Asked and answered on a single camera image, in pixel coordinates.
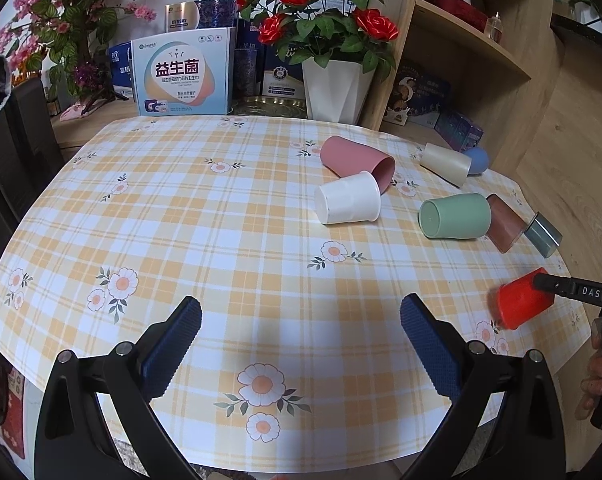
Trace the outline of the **person's right hand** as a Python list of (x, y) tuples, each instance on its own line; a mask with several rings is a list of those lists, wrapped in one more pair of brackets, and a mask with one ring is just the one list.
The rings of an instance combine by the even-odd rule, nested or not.
[(582, 397), (574, 411), (574, 416), (578, 420), (589, 418), (598, 399), (602, 396), (602, 336), (593, 335), (591, 342), (595, 353), (586, 368), (586, 378), (580, 382)]

